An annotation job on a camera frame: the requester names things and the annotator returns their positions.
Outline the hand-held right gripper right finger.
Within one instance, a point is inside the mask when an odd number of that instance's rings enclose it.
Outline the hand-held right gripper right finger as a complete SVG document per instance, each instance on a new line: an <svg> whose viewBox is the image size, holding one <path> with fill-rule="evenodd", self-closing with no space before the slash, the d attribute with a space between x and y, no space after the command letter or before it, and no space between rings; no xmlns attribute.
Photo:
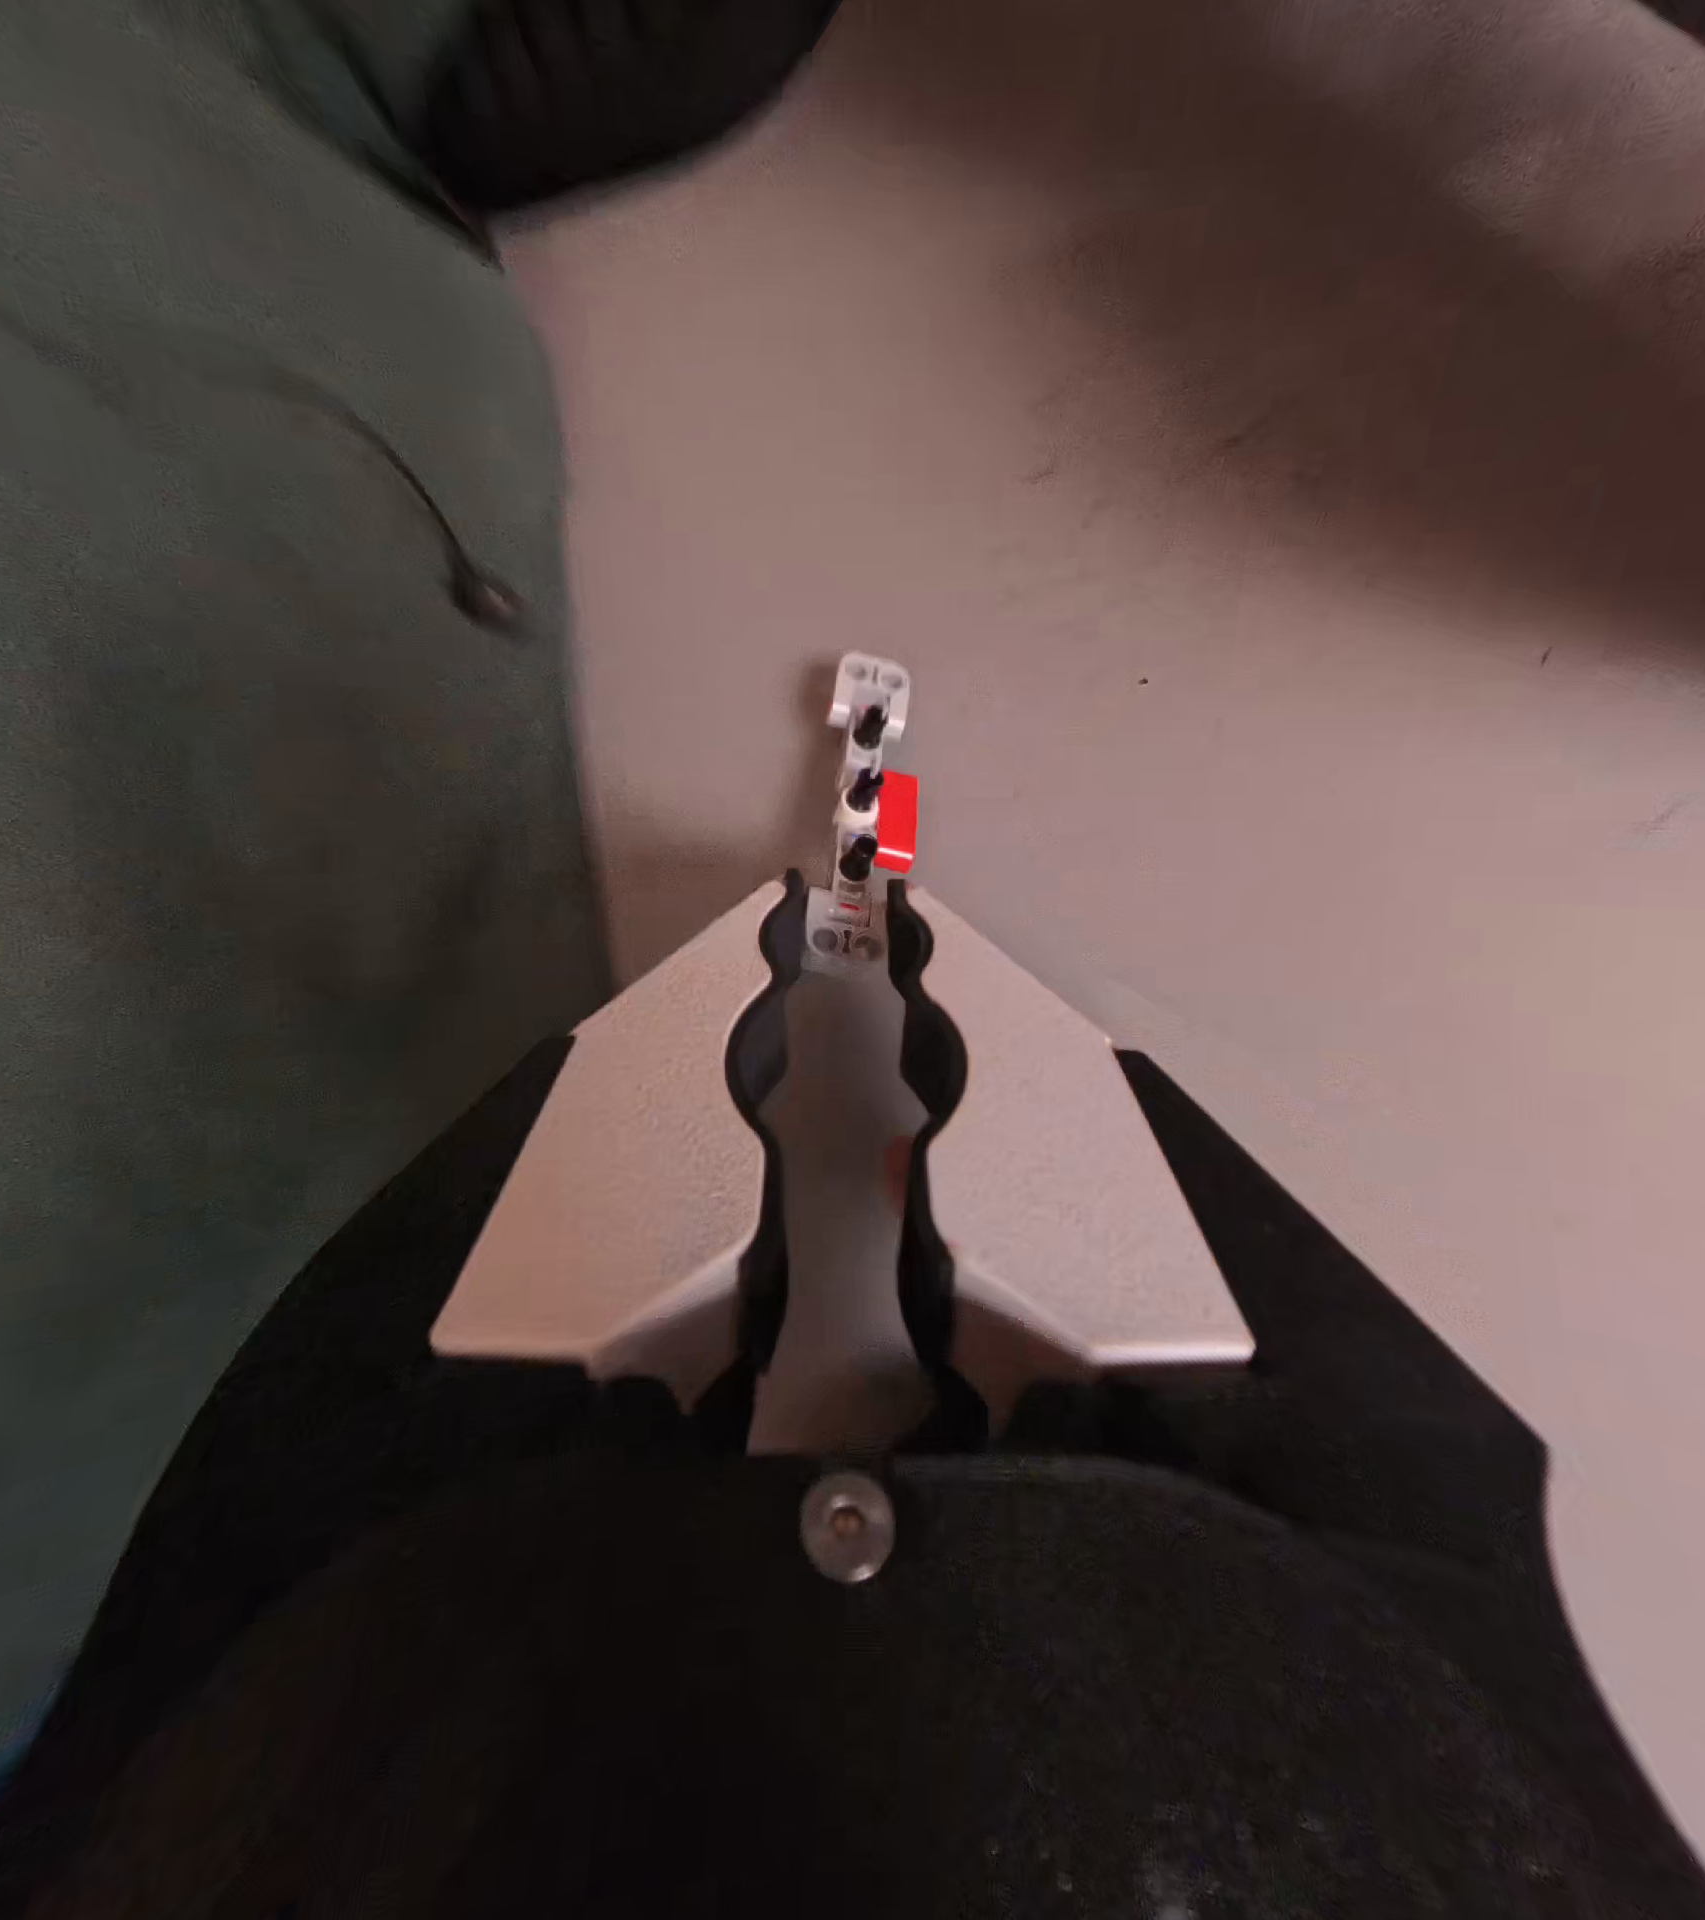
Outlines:
<svg viewBox="0 0 1705 1920"><path fill-rule="evenodd" d="M897 1292L939 1415L1244 1370L1254 1331L1113 1041L925 885L891 890L887 948L921 1109Z"/></svg>

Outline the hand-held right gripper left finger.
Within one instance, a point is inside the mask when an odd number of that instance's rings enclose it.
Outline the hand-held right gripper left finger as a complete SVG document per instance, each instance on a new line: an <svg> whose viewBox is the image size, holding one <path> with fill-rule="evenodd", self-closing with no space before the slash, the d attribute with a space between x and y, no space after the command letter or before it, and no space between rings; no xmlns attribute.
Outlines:
<svg viewBox="0 0 1705 1920"><path fill-rule="evenodd" d="M584 1017L431 1331L451 1362L752 1394L784 1311L764 1103L806 946L801 875L767 882Z"/></svg>

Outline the grey lego beam assembly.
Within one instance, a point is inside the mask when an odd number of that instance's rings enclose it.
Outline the grey lego beam assembly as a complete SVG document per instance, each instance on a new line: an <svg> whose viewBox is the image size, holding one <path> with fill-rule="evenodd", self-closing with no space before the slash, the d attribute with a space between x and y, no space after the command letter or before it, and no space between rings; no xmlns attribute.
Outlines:
<svg viewBox="0 0 1705 1920"><path fill-rule="evenodd" d="M806 899L806 965L860 977L887 959L888 896L913 874L918 778L893 756L911 717L913 676L897 660L849 650L835 667L829 727L840 761L824 879Z"/></svg>

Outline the person in green hoodie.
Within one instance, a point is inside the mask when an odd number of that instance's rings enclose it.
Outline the person in green hoodie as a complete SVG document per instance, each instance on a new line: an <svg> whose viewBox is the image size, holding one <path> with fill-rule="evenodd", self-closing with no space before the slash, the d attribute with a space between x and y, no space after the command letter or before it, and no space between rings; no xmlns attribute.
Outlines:
<svg viewBox="0 0 1705 1920"><path fill-rule="evenodd" d="M0 1753L315 1250L605 958L558 434L306 3L0 3Z"/></svg>

